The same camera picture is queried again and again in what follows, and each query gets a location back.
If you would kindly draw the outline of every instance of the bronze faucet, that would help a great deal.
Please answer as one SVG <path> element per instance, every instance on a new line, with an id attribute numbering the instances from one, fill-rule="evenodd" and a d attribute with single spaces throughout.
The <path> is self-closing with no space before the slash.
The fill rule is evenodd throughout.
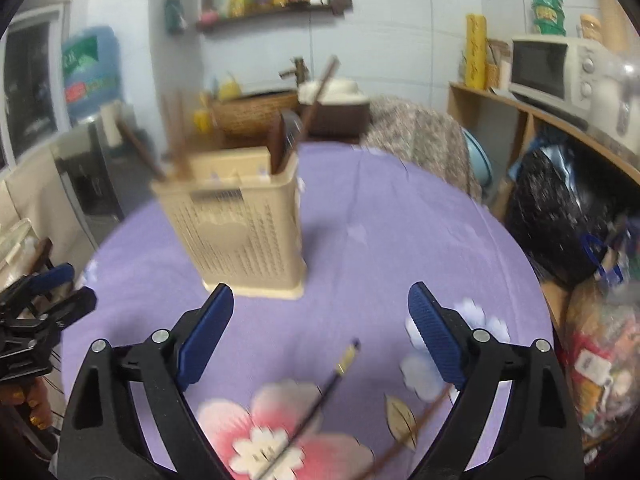
<path id="1" fill-rule="evenodd" d="M 301 57 L 294 57 L 293 59 L 291 59 L 291 62 L 295 65 L 295 68 L 280 72 L 280 79 L 295 75 L 296 86 L 300 86 L 303 82 L 306 81 L 306 78 L 309 75 L 309 69 L 305 65 L 305 60 Z"/>

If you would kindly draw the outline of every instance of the blue gripper pad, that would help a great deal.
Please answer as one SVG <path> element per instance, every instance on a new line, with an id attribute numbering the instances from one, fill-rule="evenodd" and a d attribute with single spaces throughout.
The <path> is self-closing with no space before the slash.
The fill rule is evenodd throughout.
<path id="1" fill-rule="evenodd" d="M 219 294 L 212 294 L 201 309 L 205 309 L 204 314 L 191 335 L 182 343 L 178 354 L 175 381 L 182 392 L 190 384 L 200 380 L 231 319 L 234 312 L 234 295 L 231 289 L 225 285 Z"/>
<path id="2" fill-rule="evenodd" d="M 71 264 L 62 264 L 47 272 L 36 274 L 29 283 L 32 294 L 44 294 L 57 286 L 74 280 L 74 268 Z"/>
<path id="3" fill-rule="evenodd" d="M 462 390 L 466 383 L 460 369 L 462 349 L 421 285 L 415 283 L 409 290 L 409 314 L 444 381 Z"/>

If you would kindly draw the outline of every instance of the red label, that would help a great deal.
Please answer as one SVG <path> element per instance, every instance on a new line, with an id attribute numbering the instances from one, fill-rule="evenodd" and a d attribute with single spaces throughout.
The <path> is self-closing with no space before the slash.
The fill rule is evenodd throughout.
<path id="1" fill-rule="evenodd" d="M 86 95 L 86 85 L 84 83 L 74 83 L 65 88 L 65 98 L 67 103 L 79 101 Z"/>

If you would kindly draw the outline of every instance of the floral tablecloth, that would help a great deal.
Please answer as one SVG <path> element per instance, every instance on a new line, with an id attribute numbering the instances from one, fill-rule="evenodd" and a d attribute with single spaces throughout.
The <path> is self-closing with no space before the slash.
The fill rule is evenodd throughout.
<path id="1" fill-rule="evenodd" d="M 545 300 L 515 241 L 477 203 L 433 175 L 379 152 L 338 144 L 300 150 L 303 252 L 297 301 L 236 296 L 235 311 L 200 382 L 186 392 L 220 458 L 254 480 L 320 393 L 352 338 L 362 350 L 331 401 L 268 478 L 349 480 L 382 455 L 442 387 L 408 319 L 407 294 L 424 281 L 442 306 L 473 327 L 529 345 L 552 340 Z M 207 297 L 201 280 L 153 202 L 102 245 L 85 270 L 98 307 L 63 333 L 67 395 L 97 338 L 134 344 Z M 134 397 L 156 462 L 171 461 L 141 385 Z M 470 466 L 484 462 L 508 388 Z M 448 400 L 380 479 L 406 478 L 449 413 Z"/>

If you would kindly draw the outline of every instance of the window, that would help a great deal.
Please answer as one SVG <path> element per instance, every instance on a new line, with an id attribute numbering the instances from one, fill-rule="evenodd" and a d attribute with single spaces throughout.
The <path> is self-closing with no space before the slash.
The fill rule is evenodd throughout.
<path id="1" fill-rule="evenodd" d="M 69 129 L 62 76 L 62 4 L 17 14 L 0 41 L 1 168 Z"/>

